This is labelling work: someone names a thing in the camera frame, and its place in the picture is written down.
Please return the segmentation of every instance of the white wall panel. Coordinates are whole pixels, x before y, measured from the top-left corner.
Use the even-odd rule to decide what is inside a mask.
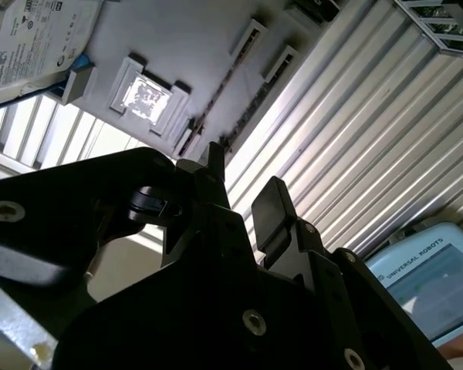
[[[390,0],[347,2],[227,166],[232,206],[271,176],[329,249],[364,254],[438,215],[463,226],[463,59]]]

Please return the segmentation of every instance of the metal screw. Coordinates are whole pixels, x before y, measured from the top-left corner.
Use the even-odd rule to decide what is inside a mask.
[[[346,258],[348,258],[348,261],[350,261],[352,264],[354,264],[357,261],[357,259],[351,253],[346,252],[345,256]]]
[[[351,348],[345,348],[345,360],[353,370],[365,370],[362,358]]]
[[[25,209],[19,203],[0,200],[0,222],[19,222],[25,217]]]
[[[261,337],[265,334],[264,318],[255,310],[247,310],[242,315],[245,327],[253,334]]]
[[[312,226],[311,224],[306,224],[306,229],[308,232],[310,232],[311,234],[315,234],[316,233],[316,228],[314,226]]]

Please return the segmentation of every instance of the bolt head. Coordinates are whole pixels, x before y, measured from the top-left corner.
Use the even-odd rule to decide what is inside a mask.
[[[0,200],[0,222],[15,223],[25,217],[24,207],[10,200]]]
[[[351,253],[346,252],[345,256],[346,259],[350,261],[352,264],[354,264],[357,261],[357,259]]]
[[[255,310],[247,310],[242,315],[245,327],[253,334],[261,337],[265,334],[264,318]]]
[[[308,232],[310,232],[311,234],[315,234],[316,233],[316,228],[314,226],[312,226],[311,224],[306,224],[306,229]]]

